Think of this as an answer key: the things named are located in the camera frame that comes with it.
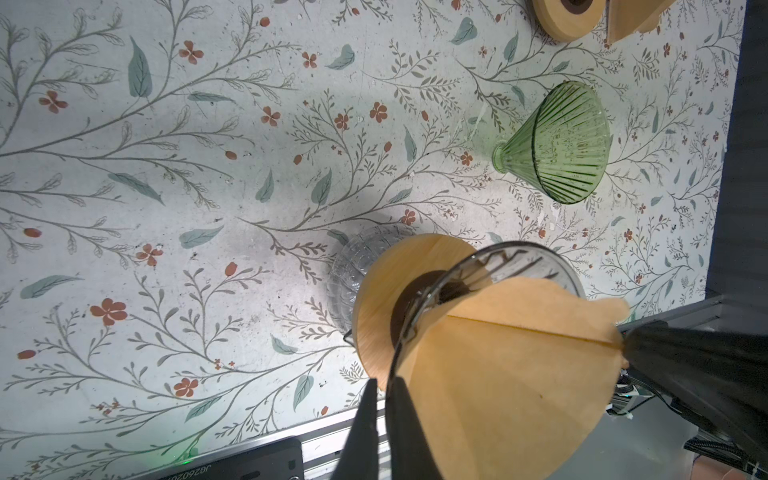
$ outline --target gray floor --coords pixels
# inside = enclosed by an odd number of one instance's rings
[[[688,480],[697,428],[654,399],[634,418],[605,416],[549,480]]]

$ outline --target floral tablecloth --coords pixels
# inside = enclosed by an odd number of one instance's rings
[[[6,2],[0,464],[115,478],[354,406],[328,312],[349,236],[558,251],[640,318],[703,298],[744,0],[570,44],[523,0]],[[592,85],[607,172],[553,204],[493,171]]]

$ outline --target orange flower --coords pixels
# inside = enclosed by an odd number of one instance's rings
[[[101,308],[98,306],[91,306],[91,315],[100,316],[101,321],[104,322],[104,326],[114,325],[115,320],[125,320],[128,318],[128,314],[124,311],[125,303],[113,302],[111,298],[105,298],[101,302]]]
[[[66,108],[69,106],[69,104],[65,101],[56,100],[58,97],[58,92],[48,90],[45,92],[45,94],[48,96],[48,98],[39,98],[38,102],[40,102],[40,105],[49,105],[48,110],[51,113],[57,114],[59,108]]]
[[[187,47],[187,50],[184,50],[183,48],[179,50],[179,56],[182,58],[188,58],[192,65],[197,65],[197,59],[202,58],[204,55],[203,51],[195,50],[194,43],[192,43],[191,40],[184,40],[184,46]]]
[[[336,128],[339,128],[340,130],[349,130],[349,127],[347,127],[346,123],[349,121],[349,115],[341,115],[339,114],[336,119],[333,121],[336,122]]]
[[[194,392],[192,389],[197,387],[197,380],[190,380],[188,378],[182,378],[181,382],[174,385],[174,390],[176,390],[176,396],[187,396],[191,397]]]
[[[408,210],[406,208],[406,214],[400,217],[400,223],[404,223],[405,225],[410,225],[415,221],[416,221],[416,212]]]
[[[261,118],[261,123],[265,124],[266,122],[270,122],[270,125],[273,127],[277,126],[277,121],[280,119],[280,112],[276,111],[275,113],[272,113],[272,109],[269,107],[264,107],[264,115]]]
[[[142,248],[143,252],[139,252],[136,254],[136,258],[139,260],[146,260],[147,265],[149,266],[155,266],[157,265],[157,260],[155,260],[155,257],[159,257],[163,254],[163,250],[158,250],[157,248],[153,249],[152,246],[147,243]]]
[[[376,121],[382,123],[382,120],[386,118],[386,106],[376,102],[373,104],[373,110],[371,110],[371,118],[375,118]]]
[[[461,159],[464,165],[469,166],[469,164],[472,163],[472,155],[470,155],[469,152],[464,152],[464,154],[461,156]]]
[[[310,54],[304,52],[301,54],[301,56],[306,59],[306,61],[304,62],[304,68],[309,68],[309,67],[317,68],[317,63],[315,63],[315,60],[317,60],[317,55],[312,54],[312,56],[310,57]]]

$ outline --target clear textured glass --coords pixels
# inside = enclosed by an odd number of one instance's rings
[[[341,332],[352,329],[352,309],[362,279],[382,253],[405,237],[415,234],[404,225],[369,228],[349,239],[336,255],[328,277],[331,320]]]
[[[584,288],[576,272],[547,247],[514,241],[497,243],[478,250],[445,272],[439,280],[413,299],[395,347],[387,385],[394,384],[400,353],[404,346],[414,340],[415,328],[424,312],[513,276],[550,279],[574,295],[585,297]]]
[[[609,130],[603,106],[587,85],[553,88],[528,120],[493,152],[493,166],[513,173],[561,204],[587,198],[608,161]]]

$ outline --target teal leaf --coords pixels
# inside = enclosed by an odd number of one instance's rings
[[[386,204],[390,205],[390,204],[396,204],[397,202],[402,202],[403,200],[411,196],[411,190],[413,189],[406,188],[405,190],[400,190],[400,192],[398,192],[397,195],[395,195],[394,197],[390,198]]]
[[[272,192],[274,191],[275,191],[275,182],[272,180],[272,169],[270,168],[270,174],[266,176],[264,185],[262,185],[259,191],[256,192],[256,200],[258,200],[262,204],[265,204],[266,202],[270,201],[270,198],[272,197]]]
[[[293,393],[293,411],[296,411],[296,407],[309,395],[312,389],[312,384],[315,379],[311,375],[302,375],[299,377],[299,382],[296,384],[296,391]]]
[[[563,70],[565,70],[566,68],[568,68],[568,65],[569,65],[570,63],[571,63],[571,61],[569,61],[569,60],[566,60],[566,61],[561,61],[560,63],[558,63],[558,66],[557,66],[557,67],[555,67],[555,68],[552,68],[552,71],[555,71],[555,72],[557,72],[557,71],[563,71]]]
[[[147,56],[136,45],[136,41],[131,37],[131,43],[134,44],[134,57],[128,63],[128,91],[131,97],[149,97],[152,93],[152,75],[149,73],[149,63]]]
[[[47,276],[42,280],[38,280],[37,282],[34,282],[32,285],[27,285],[24,288],[22,288],[22,291],[19,293],[19,296],[23,299],[37,298],[39,296],[45,295],[46,292],[48,292],[51,288],[57,285],[61,285],[62,283],[72,282],[75,280],[83,280],[83,279],[78,278],[76,276],[66,276],[66,275]]]
[[[413,162],[416,159],[416,142],[411,137],[411,132],[406,127],[406,158],[408,162]]]
[[[331,191],[332,173],[332,170],[328,170],[328,174],[318,180],[317,185],[312,189],[312,202],[323,205],[328,200],[328,193]]]
[[[523,104],[523,107],[525,106],[525,94],[523,94],[523,90],[520,90],[520,87],[515,85],[512,87],[512,93],[518,96],[518,100],[520,103]]]
[[[347,245],[349,243],[349,237],[346,235],[346,233],[342,232],[341,230],[328,230],[328,236],[333,237],[339,241],[342,245]]]
[[[211,406],[213,406],[214,403],[218,402],[219,400],[221,400],[220,396],[213,397],[210,400],[206,400],[205,402],[198,404],[193,409],[191,409],[189,413],[187,413],[187,418],[184,421],[187,422],[190,419],[203,415]]]
[[[458,26],[456,36],[451,40],[454,45],[460,45],[465,41],[472,40],[478,36],[478,29],[470,17],[464,17],[462,23]]]
[[[217,95],[217,94],[209,94],[205,91],[193,91],[187,96],[187,100],[192,101],[231,101],[232,103],[235,103],[235,100],[232,100],[229,97],[224,97],[223,95]]]
[[[332,70],[343,70],[344,68],[349,67],[354,61],[355,52],[352,51],[352,47],[347,44],[341,47],[341,55],[331,62],[331,65],[326,65],[326,67],[331,68]]]
[[[160,198],[160,194],[158,194],[156,191],[154,191],[154,188],[150,187],[149,185],[147,185],[143,181],[137,179],[133,175],[129,175],[129,174],[109,174],[109,175],[107,175],[107,177],[110,177],[112,180],[114,180],[114,181],[116,181],[116,182],[118,182],[120,184],[128,185],[130,188],[133,188],[138,193],[140,193],[142,195],[145,195],[145,196],[147,196],[149,198],[154,198],[155,200],[157,200],[161,204],[165,205],[163,203],[163,199]]]
[[[286,345],[282,340],[275,338],[274,335],[272,335],[272,348],[275,349],[275,352],[282,353],[283,355],[293,355],[299,351],[295,346]]]
[[[507,59],[507,63],[512,63],[515,60],[515,52],[518,50],[518,36],[520,36],[519,33],[515,34],[512,40],[507,43],[507,46],[504,47],[504,58]]]
[[[183,248],[197,247],[198,245],[202,245],[203,243],[210,242],[210,239],[218,235],[218,233],[221,231],[222,228],[224,228],[224,225],[218,228],[212,228],[210,230],[196,228],[186,233],[182,233],[179,236],[179,241],[181,242],[181,246]]]

